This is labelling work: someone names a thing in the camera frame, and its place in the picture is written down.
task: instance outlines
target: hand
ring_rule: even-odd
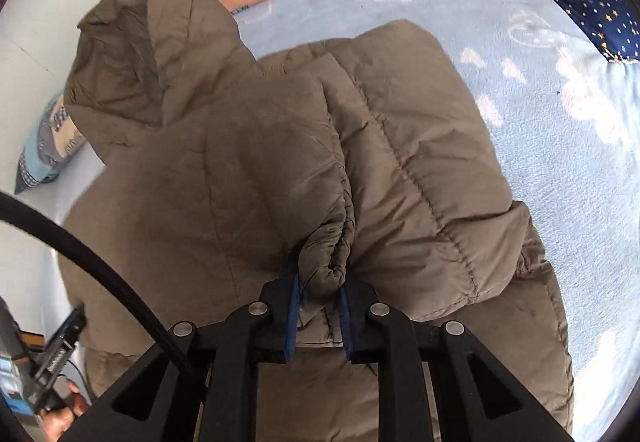
[[[76,384],[70,380],[67,380],[67,382],[69,390],[74,396],[74,408],[73,411],[70,408],[59,409],[42,416],[42,428],[47,437],[47,442],[58,442],[64,432],[71,427],[76,416],[81,416],[89,409],[89,405],[84,397],[80,395],[80,390]]]

